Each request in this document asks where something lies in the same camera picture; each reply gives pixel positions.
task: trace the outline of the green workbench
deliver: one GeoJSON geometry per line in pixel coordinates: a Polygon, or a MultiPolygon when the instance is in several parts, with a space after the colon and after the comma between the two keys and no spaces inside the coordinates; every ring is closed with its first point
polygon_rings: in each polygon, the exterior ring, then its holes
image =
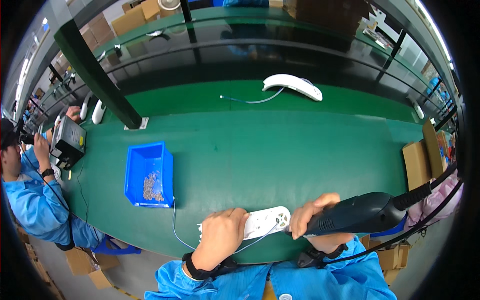
{"type": "MultiPolygon", "coordinates": [[[[86,220],[88,205],[87,221],[119,240],[174,257],[189,252],[173,235],[172,209],[135,207],[123,194],[128,146],[155,141],[165,141],[173,154],[176,230],[194,247],[197,224],[213,211],[283,205],[293,212],[324,192],[347,199],[406,191],[401,148],[422,137],[411,108],[321,85],[324,100],[318,103],[296,93],[257,105],[218,97],[258,100],[274,93],[258,86],[261,81],[225,81],[142,92],[127,99],[150,117],[145,130],[124,131],[108,110],[101,124],[84,124],[86,156],[73,166],[71,180],[62,172],[73,213],[86,220]]],[[[305,239],[276,233],[234,259],[293,259],[305,245],[305,239]]]]}

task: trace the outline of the blue stool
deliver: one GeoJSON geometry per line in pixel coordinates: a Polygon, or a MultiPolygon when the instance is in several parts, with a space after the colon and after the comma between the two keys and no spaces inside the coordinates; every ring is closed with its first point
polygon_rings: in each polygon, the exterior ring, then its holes
{"type": "Polygon", "coordinates": [[[127,248],[122,249],[119,246],[117,246],[115,243],[113,243],[111,241],[112,239],[113,237],[106,234],[105,238],[101,241],[101,243],[95,248],[91,247],[90,250],[92,250],[93,253],[101,253],[106,255],[140,254],[142,252],[142,249],[132,245],[128,245],[127,248]]]}
{"type": "Polygon", "coordinates": [[[405,221],[407,220],[408,213],[405,214],[405,217],[398,223],[397,226],[393,227],[392,229],[386,230],[384,232],[378,232],[378,233],[371,233],[370,237],[382,237],[384,235],[390,235],[390,234],[395,234],[397,232],[401,232],[403,230],[403,226],[405,225],[405,221]]]}

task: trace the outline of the black wristwatch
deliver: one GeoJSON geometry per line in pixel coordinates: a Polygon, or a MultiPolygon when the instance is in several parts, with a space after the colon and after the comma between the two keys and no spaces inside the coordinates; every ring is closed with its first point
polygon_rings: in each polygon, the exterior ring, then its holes
{"type": "Polygon", "coordinates": [[[318,251],[313,246],[310,246],[307,251],[300,253],[300,256],[297,260],[297,266],[299,268],[308,268],[312,266],[324,268],[326,266],[326,264],[323,262],[325,257],[329,259],[337,258],[345,250],[348,250],[347,245],[341,244],[335,249],[335,251],[326,254],[325,252],[318,251]]]}
{"type": "Polygon", "coordinates": [[[53,169],[46,169],[42,172],[42,178],[45,178],[48,175],[55,175],[55,171],[53,169]]]}

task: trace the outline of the cable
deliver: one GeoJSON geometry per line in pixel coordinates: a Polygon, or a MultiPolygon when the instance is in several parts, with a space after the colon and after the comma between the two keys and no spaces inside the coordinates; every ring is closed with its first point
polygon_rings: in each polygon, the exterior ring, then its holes
{"type": "Polygon", "coordinates": [[[276,220],[275,226],[273,226],[272,229],[270,229],[269,232],[265,233],[262,237],[260,237],[258,240],[254,241],[253,243],[248,244],[248,245],[246,245],[245,247],[243,247],[242,249],[235,251],[233,254],[237,254],[238,252],[240,252],[240,251],[242,251],[242,250],[244,250],[244,249],[247,249],[248,247],[252,246],[252,245],[255,244],[256,242],[262,240],[264,237],[266,237],[267,235],[269,235],[270,232],[272,232],[272,231],[277,227],[278,223],[280,223],[280,220],[279,220],[279,219],[276,220]]]}
{"type": "MultiPolygon", "coordinates": [[[[42,177],[42,174],[40,174],[40,172],[37,171],[36,167],[33,165],[33,163],[30,161],[30,159],[28,158],[28,155],[26,153],[24,153],[26,159],[28,160],[28,162],[32,165],[32,168],[35,170],[35,172],[37,172],[38,175],[40,175],[40,177],[42,177]]],[[[55,190],[51,187],[51,185],[48,184],[48,182],[45,180],[45,178],[42,177],[42,180],[45,182],[45,184],[48,185],[48,187],[52,190],[52,192],[55,194],[55,196],[58,198],[61,206],[63,206],[63,208],[65,208],[68,213],[70,214],[70,209],[68,207],[66,207],[63,202],[61,201],[60,197],[57,195],[57,193],[55,192],[55,190]]]]}
{"type": "Polygon", "coordinates": [[[175,215],[176,215],[176,210],[177,210],[177,206],[175,205],[175,197],[173,197],[173,217],[172,217],[172,228],[173,228],[173,234],[175,235],[175,237],[182,243],[184,244],[185,246],[187,246],[188,248],[192,249],[192,250],[196,250],[194,247],[190,246],[189,244],[185,243],[184,241],[182,241],[177,233],[175,232],[175,215]]]}
{"type": "MultiPolygon", "coordinates": [[[[305,78],[301,78],[302,80],[310,83],[311,86],[314,86],[313,83],[310,82],[310,80],[308,79],[305,79],[305,78]]],[[[237,101],[237,102],[241,102],[241,103],[246,103],[246,104],[258,104],[258,103],[263,103],[263,102],[267,102],[268,100],[272,100],[273,98],[275,98],[278,94],[280,94],[285,88],[282,87],[275,95],[267,98],[267,99],[263,99],[263,100],[260,100],[260,101],[243,101],[243,100],[239,100],[239,99],[235,99],[235,98],[230,98],[230,97],[227,97],[227,96],[223,96],[223,95],[220,95],[220,98],[221,99],[229,99],[229,100],[233,100],[233,101],[237,101]]]]}
{"type": "Polygon", "coordinates": [[[443,172],[434,182],[430,184],[431,189],[436,188],[440,183],[442,183],[448,176],[450,176],[456,170],[456,162],[448,166],[448,168],[443,172]]]}
{"type": "MultiPolygon", "coordinates": [[[[82,192],[82,185],[81,185],[80,180],[79,180],[79,177],[82,174],[82,171],[84,169],[84,164],[85,164],[85,157],[83,157],[83,159],[82,159],[82,167],[80,168],[80,172],[78,173],[77,182],[78,182],[78,186],[80,187],[80,195],[82,196],[82,199],[84,200],[85,206],[87,208],[86,212],[85,212],[85,223],[88,223],[88,212],[89,212],[90,206],[88,205],[87,201],[85,200],[84,193],[82,192]]],[[[100,245],[100,239],[98,238],[98,234],[96,232],[95,227],[93,227],[93,232],[95,233],[95,237],[96,237],[96,241],[97,241],[95,248],[93,248],[93,250],[92,250],[92,252],[95,252],[97,247],[100,245]]]]}
{"type": "Polygon", "coordinates": [[[336,259],[336,260],[333,260],[333,261],[330,261],[330,262],[325,262],[325,264],[333,264],[333,263],[338,263],[338,262],[344,262],[344,261],[348,261],[348,260],[351,260],[351,259],[354,259],[354,258],[357,258],[357,257],[361,257],[361,256],[364,256],[364,255],[367,255],[373,251],[376,251],[380,248],[383,248],[383,247],[386,247],[386,246],[389,246],[395,242],[398,242],[400,240],[403,240],[403,239],[406,239],[407,237],[411,236],[412,234],[416,233],[417,231],[420,231],[422,230],[423,226],[425,224],[428,223],[428,221],[430,221],[431,219],[433,219],[434,216],[436,216],[447,204],[448,202],[453,198],[453,196],[456,194],[456,192],[458,191],[458,189],[460,189],[460,186],[462,185],[462,180],[460,179],[458,181],[458,183],[456,184],[456,186],[453,188],[453,190],[448,194],[448,196],[445,197],[445,200],[443,200],[442,203],[440,203],[440,205],[435,208],[428,216],[426,216],[422,221],[419,221],[417,224],[415,224],[412,229],[410,229],[409,231],[405,232],[404,234],[402,235],[399,235],[398,237],[396,238],[393,238],[391,240],[388,240],[378,246],[375,246],[373,248],[370,248],[364,252],[360,252],[358,254],[355,254],[355,255],[352,255],[352,256],[349,256],[349,257],[345,257],[345,258],[340,258],[340,259],[336,259]]]}
{"type": "Polygon", "coordinates": [[[450,165],[434,182],[427,182],[409,192],[405,192],[393,198],[393,205],[396,209],[406,210],[412,205],[428,197],[434,188],[450,176],[456,170],[456,163],[450,165]]]}
{"type": "MultiPolygon", "coordinates": [[[[177,209],[176,209],[176,206],[175,206],[175,197],[173,197],[173,217],[172,217],[173,234],[175,235],[175,237],[176,237],[182,244],[184,244],[185,246],[187,246],[188,248],[190,248],[190,249],[192,249],[192,250],[196,250],[196,248],[194,248],[194,247],[190,246],[189,244],[185,243],[184,241],[182,241],[182,240],[178,237],[177,233],[175,232],[175,216],[176,216],[176,210],[177,210],[177,209]]],[[[239,253],[240,251],[243,251],[243,250],[247,249],[248,247],[252,246],[252,245],[255,244],[256,242],[260,241],[261,239],[263,239],[264,237],[266,237],[267,235],[269,235],[269,234],[277,227],[278,223],[280,223],[280,220],[277,219],[275,226],[273,226],[272,229],[270,229],[269,232],[265,233],[263,236],[261,236],[258,240],[254,241],[253,243],[248,244],[248,245],[246,245],[245,247],[241,248],[240,250],[235,251],[233,254],[237,254],[237,253],[239,253]]]]}
{"type": "MultiPolygon", "coordinates": [[[[25,155],[26,159],[28,160],[28,162],[30,163],[30,165],[32,166],[32,168],[37,172],[37,174],[38,174],[40,177],[42,177],[42,174],[40,174],[40,172],[38,172],[38,170],[36,169],[36,167],[33,165],[32,161],[30,161],[30,159],[28,158],[28,155],[27,155],[26,153],[24,153],[24,155],[25,155]]],[[[80,185],[80,194],[82,195],[82,198],[83,198],[83,200],[84,200],[84,202],[85,202],[85,205],[86,205],[86,207],[87,207],[87,211],[86,211],[86,213],[85,213],[85,222],[88,223],[88,222],[87,222],[87,220],[88,220],[88,204],[87,204],[87,202],[86,202],[86,200],[85,200],[85,198],[84,198],[84,195],[83,195],[83,193],[82,193],[82,185],[80,184],[80,181],[78,180],[78,177],[80,176],[80,174],[82,173],[82,170],[83,170],[83,168],[84,168],[84,161],[85,161],[85,158],[83,158],[83,160],[82,160],[82,168],[80,169],[80,173],[79,173],[78,176],[77,176],[77,181],[78,181],[78,184],[80,185]]],[[[43,181],[45,182],[45,184],[52,190],[52,192],[53,192],[53,193],[55,194],[55,196],[58,198],[58,200],[59,200],[60,204],[63,206],[63,208],[65,208],[65,209],[68,211],[68,213],[71,214],[72,212],[70,211],[70,209],[63,204],[63,202],[61,201],[60,197],[59,197],[58,194],[55,192],[55,190],[51,187],[51,185],[48,184],[48,182],[45,180],[45,178],[42,177],[42,180],[43,180],[43,181]]],[[[93,231],[94,231],[94,233],[95,233],[96,241],[97,241],[97,244],[96,244],[94,250],[92,251],[92,252],[95,252],[95,250],[97,249],[97,247],[100,245],[100,239],[98,238],[98,234],[97,234],[97,232],[96,232],[95,227],[93,227],[93,231]]]]}

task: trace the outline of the blue plastic bin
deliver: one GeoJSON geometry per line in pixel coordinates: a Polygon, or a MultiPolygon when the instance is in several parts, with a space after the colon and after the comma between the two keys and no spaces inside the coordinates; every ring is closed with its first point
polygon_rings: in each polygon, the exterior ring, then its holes
{"type": "Polygon", "coordinates": [[[172,207],[173,156],[164,141],[128,147],[124,193],[135,206],[172,207]],[[152,173],[156,175],[153,192],[160,193],[163,201],[144,198],[144,181],[152,173]]]}

